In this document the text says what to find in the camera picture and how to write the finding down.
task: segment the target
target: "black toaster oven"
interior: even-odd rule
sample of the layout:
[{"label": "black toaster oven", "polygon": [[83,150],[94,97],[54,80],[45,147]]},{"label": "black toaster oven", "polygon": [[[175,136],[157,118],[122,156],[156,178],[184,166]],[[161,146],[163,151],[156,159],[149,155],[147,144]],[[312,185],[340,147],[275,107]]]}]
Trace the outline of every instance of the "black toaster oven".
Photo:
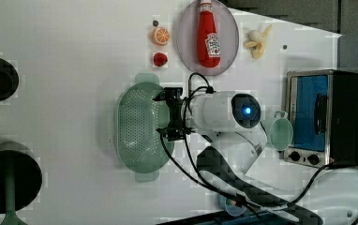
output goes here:
[{"label": "black toaster oven", "polygon": [[284,160],[312,167],[358,164],[358,74],[289,72],[286,111],[293,139]]}]

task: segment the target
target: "ketchup bottle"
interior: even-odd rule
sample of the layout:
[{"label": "ketchup bottle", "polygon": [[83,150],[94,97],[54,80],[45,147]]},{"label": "ketchup bottle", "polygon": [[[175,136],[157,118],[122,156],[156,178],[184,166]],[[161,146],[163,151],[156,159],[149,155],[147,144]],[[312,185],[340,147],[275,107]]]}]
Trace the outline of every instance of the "ketchup bottle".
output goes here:
[{"label": "ketchup bottle", "polygon": [[211,0],[201,0],[197,54],[203,67],[214,68],[220,62],[220,46],[217,38]]}]

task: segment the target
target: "orange slice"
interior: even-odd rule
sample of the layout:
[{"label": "orange slice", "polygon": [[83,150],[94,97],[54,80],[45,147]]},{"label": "orange slice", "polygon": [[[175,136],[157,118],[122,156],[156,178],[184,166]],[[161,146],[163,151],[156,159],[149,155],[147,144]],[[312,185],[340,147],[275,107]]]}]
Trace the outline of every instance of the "orange slice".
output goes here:
[{"label": "orange slice", "polygon": [[152,32],[152,40],[156,45],[166,45],[170,41],[170,32],[162,27],[156,27]]}]

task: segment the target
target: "pink plate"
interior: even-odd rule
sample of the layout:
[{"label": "pink plate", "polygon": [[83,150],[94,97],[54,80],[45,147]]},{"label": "pink plate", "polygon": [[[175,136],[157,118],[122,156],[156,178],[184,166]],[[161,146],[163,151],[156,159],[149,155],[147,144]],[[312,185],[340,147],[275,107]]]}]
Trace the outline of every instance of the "pink plate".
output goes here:
[{"label": "pink plate", "polygon": [[238,51],[238,27],[229,9],[212,0],[215,26],[220,41],[220,63],[216,67],[208,68],[200,65],[197,56],[197,30],[199,25],[200,1],[191,3],[183,12],[177,27],[176,44],[178,52],[185,65],[194,72],[215,76],[228,69]]}]

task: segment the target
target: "strawberry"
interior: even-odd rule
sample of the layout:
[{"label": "strawberry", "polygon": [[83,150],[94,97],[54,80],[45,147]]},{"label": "strawberry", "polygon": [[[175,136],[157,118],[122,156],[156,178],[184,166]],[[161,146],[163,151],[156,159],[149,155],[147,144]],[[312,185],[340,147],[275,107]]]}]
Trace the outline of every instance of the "strawberry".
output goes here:
[{"label": "strawberry", "polygon": [[162,67],[168,62],[168,57],[166,54],[158,52],[153,58],[153,62],[157,67]]}]

